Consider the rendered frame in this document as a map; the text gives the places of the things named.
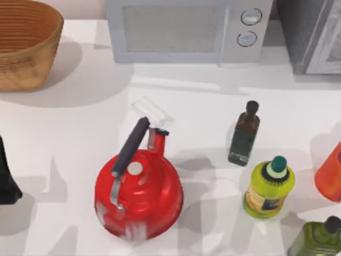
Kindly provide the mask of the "clear plastic box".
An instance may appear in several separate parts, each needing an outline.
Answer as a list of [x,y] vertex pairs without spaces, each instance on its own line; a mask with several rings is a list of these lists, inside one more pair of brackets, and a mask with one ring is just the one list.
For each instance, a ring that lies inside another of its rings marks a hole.
[[140,117],[147,117],[152,127],[167,129],[175,122],[163,109],[146,97],[138,99],[131,106]]

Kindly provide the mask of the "dark glass bottle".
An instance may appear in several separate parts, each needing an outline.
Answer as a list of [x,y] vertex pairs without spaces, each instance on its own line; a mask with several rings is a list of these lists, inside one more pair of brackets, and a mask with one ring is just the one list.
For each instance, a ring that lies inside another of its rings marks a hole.
[[246,166],[249,161],[260,124],[260,118],[256,115],[258,108],[258,102],[250,100],[246,111],[239,115],[228,153],[228,160],[233,164]]

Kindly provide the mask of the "pale microwave oven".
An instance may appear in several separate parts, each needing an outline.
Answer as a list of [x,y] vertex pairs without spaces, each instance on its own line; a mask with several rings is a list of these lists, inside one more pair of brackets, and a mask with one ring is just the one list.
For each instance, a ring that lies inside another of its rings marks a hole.
[[[117,63],[215,63],[258,61],[274,0],[105,0],[113,58]],[[259,9],[253,26],[243,11]],[[250,47],[237,43],[252,31]]]

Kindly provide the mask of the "yellow-green bottle with green cap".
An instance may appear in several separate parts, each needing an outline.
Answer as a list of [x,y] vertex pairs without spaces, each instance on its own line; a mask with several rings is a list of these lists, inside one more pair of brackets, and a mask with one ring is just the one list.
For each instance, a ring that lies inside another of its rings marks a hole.
[[295,175],[283,156],[261,162],[253,169],[243,197],[246,212],[254,218],[268,219],[282,209],[295,184]]

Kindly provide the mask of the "microwave knob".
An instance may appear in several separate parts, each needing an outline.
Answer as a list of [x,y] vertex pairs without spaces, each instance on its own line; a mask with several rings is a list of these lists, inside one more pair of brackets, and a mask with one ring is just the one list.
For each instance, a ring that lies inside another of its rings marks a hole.
[[250,9],[243,11],[241,21],[246,26],[253,26],[262,19],[262,12],[259,9]]
[[241,47],[250,47],[257,41],[257,35],[252,31],[241,33],[237,37],[237,43]]

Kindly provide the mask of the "woven wooden basket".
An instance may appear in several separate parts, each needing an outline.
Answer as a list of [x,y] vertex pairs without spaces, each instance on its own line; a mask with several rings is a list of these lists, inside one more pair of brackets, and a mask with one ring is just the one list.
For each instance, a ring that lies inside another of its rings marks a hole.
[[0,0],[0,92],[43,86],[53,66],[64,18],[34,0]]

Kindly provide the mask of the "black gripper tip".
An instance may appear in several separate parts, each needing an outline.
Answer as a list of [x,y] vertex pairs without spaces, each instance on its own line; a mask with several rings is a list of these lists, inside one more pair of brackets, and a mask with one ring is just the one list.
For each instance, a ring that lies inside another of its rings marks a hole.
[[0,136],[0,205],[13,205],[22,198],[22,191],[13,179]]

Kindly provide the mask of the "green bottle with black cap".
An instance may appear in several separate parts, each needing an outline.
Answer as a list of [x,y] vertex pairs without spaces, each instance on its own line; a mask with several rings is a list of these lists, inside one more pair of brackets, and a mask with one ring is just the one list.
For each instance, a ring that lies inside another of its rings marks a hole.
[[287,251],[287,256],[336,256],[341,252],[341,219],[307,222]]

